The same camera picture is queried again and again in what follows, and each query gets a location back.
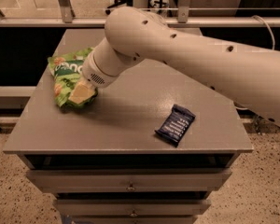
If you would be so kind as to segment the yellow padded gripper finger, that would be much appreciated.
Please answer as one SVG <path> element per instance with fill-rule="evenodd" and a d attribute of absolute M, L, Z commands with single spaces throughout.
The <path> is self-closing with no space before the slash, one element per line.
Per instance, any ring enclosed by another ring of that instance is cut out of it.
<path fill-rule="evenodd" d="M 77 105 L 92 98 L 95 88 L 89 82 L 80 80 L 72 90 L 69 100 Z"/>

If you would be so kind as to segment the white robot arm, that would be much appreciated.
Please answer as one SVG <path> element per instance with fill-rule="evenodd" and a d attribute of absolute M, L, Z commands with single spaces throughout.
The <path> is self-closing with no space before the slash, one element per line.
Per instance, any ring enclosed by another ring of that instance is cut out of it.
<path fill-rule="evenodd" d="M 105 88 L 145 59 L 164 63 L 280 127 L 280 51 L 174 30 L 153 13 L 120 7 L 87 56 L 82 80 Z"/>

